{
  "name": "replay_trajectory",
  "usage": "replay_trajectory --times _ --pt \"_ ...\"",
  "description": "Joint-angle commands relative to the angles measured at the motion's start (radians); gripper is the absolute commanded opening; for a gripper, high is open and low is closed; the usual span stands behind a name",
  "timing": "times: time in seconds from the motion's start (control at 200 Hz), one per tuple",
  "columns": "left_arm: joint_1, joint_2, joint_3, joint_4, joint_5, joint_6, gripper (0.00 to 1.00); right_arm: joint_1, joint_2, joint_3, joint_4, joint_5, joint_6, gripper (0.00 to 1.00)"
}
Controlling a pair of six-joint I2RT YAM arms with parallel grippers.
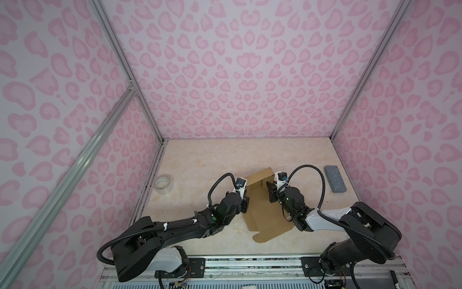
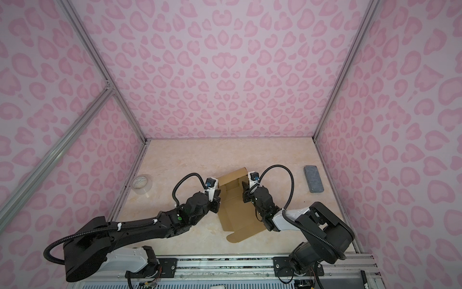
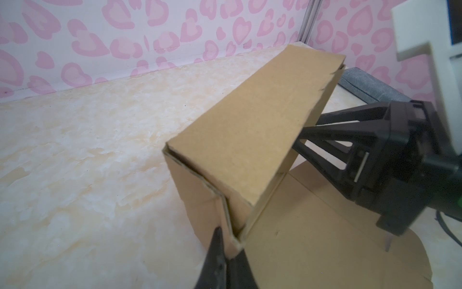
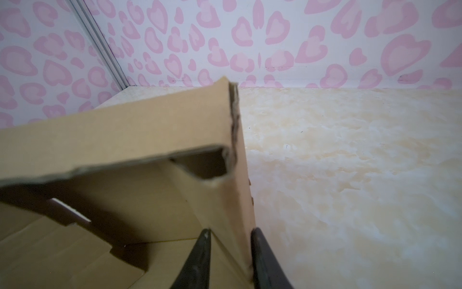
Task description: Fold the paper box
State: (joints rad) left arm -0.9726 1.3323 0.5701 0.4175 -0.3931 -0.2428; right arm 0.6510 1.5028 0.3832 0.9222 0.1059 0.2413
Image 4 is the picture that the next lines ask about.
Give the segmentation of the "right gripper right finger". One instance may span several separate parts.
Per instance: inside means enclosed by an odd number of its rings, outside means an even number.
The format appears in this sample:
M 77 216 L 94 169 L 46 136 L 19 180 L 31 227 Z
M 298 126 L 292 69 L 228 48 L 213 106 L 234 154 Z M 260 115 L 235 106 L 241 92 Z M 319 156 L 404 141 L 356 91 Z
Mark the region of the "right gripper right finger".
M 260 228 L 251 232 L 255 289 L 293 289 Z

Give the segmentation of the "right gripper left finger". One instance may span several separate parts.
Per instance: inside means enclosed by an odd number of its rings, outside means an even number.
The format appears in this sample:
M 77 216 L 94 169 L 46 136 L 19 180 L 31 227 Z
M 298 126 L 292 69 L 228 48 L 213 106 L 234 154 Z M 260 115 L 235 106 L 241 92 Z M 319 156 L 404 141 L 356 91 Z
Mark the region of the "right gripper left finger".
M 171 289 L 209 289 L 211 247 L 211 230 L 204 229 Z

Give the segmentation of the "brown cardboard box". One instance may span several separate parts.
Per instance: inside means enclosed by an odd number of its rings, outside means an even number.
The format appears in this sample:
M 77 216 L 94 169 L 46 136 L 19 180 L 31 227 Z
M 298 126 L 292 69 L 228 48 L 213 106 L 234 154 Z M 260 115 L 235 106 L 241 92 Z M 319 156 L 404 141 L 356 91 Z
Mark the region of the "brown cardboard box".
M 204 229 L 212 289 L 253 286 L 238 86 L 1 131 L 1 287 L 167 289 Z

